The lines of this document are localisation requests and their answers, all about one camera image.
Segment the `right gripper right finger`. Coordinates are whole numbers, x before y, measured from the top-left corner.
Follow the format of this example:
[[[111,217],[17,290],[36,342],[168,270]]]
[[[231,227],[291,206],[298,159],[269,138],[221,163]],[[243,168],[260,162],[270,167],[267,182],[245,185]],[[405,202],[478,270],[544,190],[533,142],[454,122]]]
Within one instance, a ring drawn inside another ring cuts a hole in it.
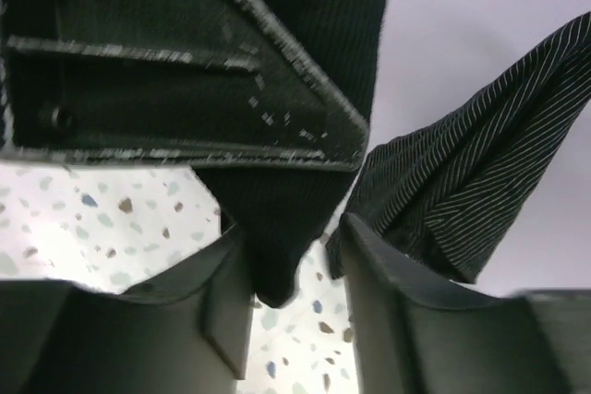
[[[589,391],[589,291],[493,297],[416,263],[352,214],[340,234],[362,392]]]

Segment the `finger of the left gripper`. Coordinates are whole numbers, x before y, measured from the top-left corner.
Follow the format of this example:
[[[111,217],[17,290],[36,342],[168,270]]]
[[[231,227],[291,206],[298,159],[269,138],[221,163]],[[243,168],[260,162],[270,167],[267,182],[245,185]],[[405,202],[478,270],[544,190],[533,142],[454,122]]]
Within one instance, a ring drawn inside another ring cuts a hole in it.
[[[262,0],[1,0],[1,156],[353,171],[368,125]]]

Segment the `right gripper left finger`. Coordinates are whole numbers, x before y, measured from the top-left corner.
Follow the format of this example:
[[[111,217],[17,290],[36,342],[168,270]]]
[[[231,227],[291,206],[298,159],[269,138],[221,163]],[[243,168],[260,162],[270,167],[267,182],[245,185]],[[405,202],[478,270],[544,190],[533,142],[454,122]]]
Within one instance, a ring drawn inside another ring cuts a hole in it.
[[[233,227],[120,295],[3,281],[2,391],[234,392],[252,319],[243,243]]]

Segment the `black pinstriped underwear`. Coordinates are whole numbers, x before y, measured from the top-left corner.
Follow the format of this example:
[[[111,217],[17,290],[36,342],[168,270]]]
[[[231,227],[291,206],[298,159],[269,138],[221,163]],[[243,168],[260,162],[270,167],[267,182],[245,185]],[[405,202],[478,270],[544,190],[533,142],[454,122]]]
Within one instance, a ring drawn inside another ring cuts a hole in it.
[[[472,283],[590,99],[590,17],[549,35],[465,105],[372,150],[347,201],[389,245]]]

